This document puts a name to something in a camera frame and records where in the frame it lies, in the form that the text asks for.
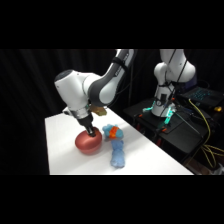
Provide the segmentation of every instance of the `cable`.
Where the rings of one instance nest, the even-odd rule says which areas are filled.
[[[151,60],[152,56],[154,56],[154,54],[156,53],[156,51],[154,51],[145,61],[145,63],[142,65],[142,67],[139,69],[139,71],[137,72],[137,75],[132,79],[132,81],[123,89],[121,90],[120,92],[117,93],[117,95],[123,93],[127,88],[129,88],[129,86],[131,85],[132,82],[134,82],[134,80],[136,78],[139,78],[139,73],[141,72],[141,70],[145,67],[146,63],[149,61],[149,59]]]
[[[177,51],[177,49],[175,49],[174,51],[173,51],[173,54],[172,54],[172,56],[171,56],[171,58],[170,58],[170,61],[169,61],[169,63],[168,63],[168,65],[171,63],[171,61],[173,60],[173,56],[174,56],[174,54],[176,53],[176,51]],[[166,81],[166,83],[168,83],[167,82],[167,79],[166,79],[166,75],[167,75],[167,70],[166,70],[166,74],[165,74],[165,81]]]
[[[194,104],[191,102],[190,99],[189,99],[189,102],[190,102],[190,104],[196,109],[196,111],[202,116],[202,118],[204,119],[204,121],[205,121],[205,123],[206,123],[206,125],[207,125],[207,127],[208,127],[208,131],[209,131],[209,134],[208,134],[208,137],[207,137],[206,141],[205,141],[204,144],[197,150],[197,152],[195,153],[195,155],[198,153],[198,151],[199,151],[200,149],[202,149],[202,151],[203,151],[203,153],[205,154],[205,157],[206,157],[206,159],[207,159],[209,165],[210,165],[212,168],[215,168],[216,165],[217,165],[217,163],[216,163],[216,159],[215,159],[215,155],[217,155],[217,156],[224,156],[224,155],[223,155],[223,154],[215,153],[215,152],[213,152],[211,149],[215,149],[215,150],[220,151],[220,152],[223,152],[223,153],[224,153],[224,150],[219,149],[219,148],[216,148],[216,147],[214,147],[214,146],[206,145],[206,143],[209,141],[209,139],[210,139],[210,137],[211,137],[211,129],[210,129],[210,126],[209,126],[209,124],[208,124],[206,118],[205,118],[204,115],[202,114],[202,112],[198,109],[198,107],[197,107],[196,105],[194,105]],[[211,161],[210,161],[210,159],[208,158],[208,155],[207,155],[206,152],[208,152],[208,153],[211,154],[211,156],[212,156],[212,158],[213,158],[213,160],[214,160],[214,166],[211,164]]]
[[[190,125],[182,116],[180,116],[178,113],[175,112],[175,114],[182,120],[184,121],[190,128],[192,128],[197,134],[199,134],[201,136],[201,138],[203,139],[204,137],[200,134],[200,132],[198,130],[196,130],[192,125]]]
[[[172,61],[172,59],[173,59],[173,56],[174,56],[175,52],[176,52],[176,51],[174,51],[174,53],[173,53],[173,55],[172,55],[172,57],[171,57],[171,60],[170,60],[169,64],[171,63],[171,61]],[[182,68],[182,71],[181,71],[181,73],[180,73],[180,75],[179,75],[179,78],[177,79],[177,83],[180,81],[180,78],[181,78],[181,76],[182,76],[182,74],[183,74],[183,72],[184,72],[184,69],[185,69],[186,65],[187,65],[187,61],[188,61],[188,59],[186,58],[184,67]],[[173,98],[173,95],[174,95],[175,90],[176,90],[176,88],[174,88],[174,89],[173,89],[173,92],[171,92],[171,95],[170,95],[170,97],[169,97],[169,100],[167,101],[166,106],[165,106],[164,110],[162,111],[162,113],[161,113],[161,115],[160,115],[160,117],[159,117],[159,120],[161,120],[161,117],[162,117],[164,111],[167,109],[167,105],[170,104],[170,100]]]
[[[142,67],[139,69],[139,71],[137,72],[137,75],[132,79],[132,81],[130,81],[130,83],[129,83],[124,89],[123,89],[123,87],[122,87],[122,90],[116,94],[116,96],[119,95],[119,96],[117,97],[117,99],[115,98],[114,101],[111,102],[111,104],[108,105],[105,109],[114,106],[114,104],[119,100],[119,98],[120,98],[120,94],[123,93],[125,90],[127,90],[127,89],[129,88],[129,86],[134,82],[134,80],[135,80],[136,78],[139,78],[139,77],[140,77],[140,76],[139,76],[139,73],[140,73],[141,70],[145,67],[145,65],[146,65],[146,63],[149,61],[149,59],[151,60],[151,58],[154,56],[155,53],[156,53],[156,50],[155,50],[155,51],[154,51],[154,52],[153,52],[153,53],[146,59],[145,63],[144,63],[144,64],[142,65]]]
[[[131,98],[132,98],[132,88],[133,88],[133,84],[132,84],[132,80],[133,80],[133,75],[134,75],[134,63],[131,66],[131,86],[129,89],[129,98],[128,98],[128,106],[131,106]]]

